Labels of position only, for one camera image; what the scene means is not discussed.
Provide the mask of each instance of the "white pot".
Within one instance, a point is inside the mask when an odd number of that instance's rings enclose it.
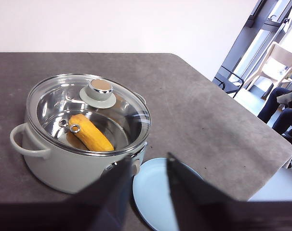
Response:
[[[63,75],[54,78],[58,78],[57,81],[59,81],[59,77],[65,78]],[[145,139],[148,136],[148,131],[141,140],[138,142],[136,140],[133,141],[131,143],[133,145],[128,145],[112,152],[90,152],[69,147],[59,142],[60,139],[57,140],[44,131],[43,127],[36,126],[36,123],[40,122],[38,118],[34,122],[33,115],[29,109],[34,101],[31,99],[33,92],[37,90],[40,84],[30,92],[27,98],[26,122],[15,127],[10,133],[10,141],[14,149],[24,156],[29,169],[38,179],[56,190],[65,193],[76,193],[98,179],[115,162],[118,162],[127,155],[130,155],[133,159],[133,173],[137,174],[139,172],[147,146]],[[37,101],[40,102],[42,99],[44,99],[43,96],[38,97]],[[140,95],[134,100],[140,100],[140,103],[144,104]],[[23,134],[22,147],[14,140],[17,133]]]

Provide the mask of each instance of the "pot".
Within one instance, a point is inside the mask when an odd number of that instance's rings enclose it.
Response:
[[[89,151],[67,125],[76,114],[88,117],[114,151]],[[63,74],[30,91],[25,123],[11,131],[10,141],[38,179],[56,190],[76,193],[127,155],[137,174],[150,124],[146,102],[138,93],[99,76]],[[22,146],[14,140],[18,133],[23,134]]]

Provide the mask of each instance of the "table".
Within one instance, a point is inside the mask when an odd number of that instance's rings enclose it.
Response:
[[[0,202],[60,201],[9,144],[30,89],[63,73],[109,78],[142,94],[152,125],[145,161],[174,153],[209,183],[248,200],[292,157],[292,146],[180,57],[136,53],[0,53]],[[131,198],[124,230],[148,230]]]

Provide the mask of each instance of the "pot handle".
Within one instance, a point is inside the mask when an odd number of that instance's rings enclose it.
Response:
[[[145,100],[145,98],[141,95],[141,94],[139,94],[139,93],[136,93],[136,92],[134,92],[135,93],[135,95],[144,103],[144,104],[146,104],[146,100]]]
[[[32,156],[32,157],[42,157],[43,159],[47,159],[50,156],[51,150],[50,149],[44,149],[44,150],[28,150],[25,148],[22,148],[20,145],[18,145],[14,137],[17,133],[21,133],[25,131],[26,123],[20,124],[12,129],[10,132],[10,142],[13,148],[19,152],[19,154]]]

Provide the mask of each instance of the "glass lid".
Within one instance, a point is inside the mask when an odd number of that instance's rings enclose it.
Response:
[[[75,137],[76,128],[68,125],[77,114],[87,117],[114,151],[89,151]],[[112,80],[86,74],[58,75],[37,84],[27,98],[27,116],[35,131],[52,144],[95,156],[132,151],[145,141],[151,123],[142,96]]]

